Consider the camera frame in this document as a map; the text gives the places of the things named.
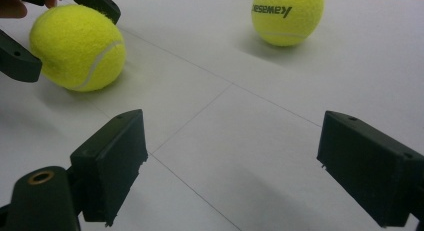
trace tennis ball with printed text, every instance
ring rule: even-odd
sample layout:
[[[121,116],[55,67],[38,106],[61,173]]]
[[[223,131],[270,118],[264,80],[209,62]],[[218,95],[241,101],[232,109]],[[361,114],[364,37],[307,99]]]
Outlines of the tennis ball with printed text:
[[[38,17],[30,49],[41,60],[44,76],[79,92],[112,83],[126,58],[118,28],[105,15],[82,5],[59,6]]]
[[[324,0],[254,0],[251,10],[256,32],[276,46],[303,42],[317,27]]]

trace yellow tennis ball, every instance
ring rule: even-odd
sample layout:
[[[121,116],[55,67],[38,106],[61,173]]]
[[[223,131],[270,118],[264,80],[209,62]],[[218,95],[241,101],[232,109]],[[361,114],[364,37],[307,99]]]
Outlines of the yellow tennis ball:
[[[101,89],[121,73],[126,57],[118,28],[100,12],[82,6],[52,8],[35,21],[31,52],[42,62],[41,72],[70,90]]]
[[[252,22],[259,36],[276,46],[305,40],[318,25],[324,0],[254,0]]]

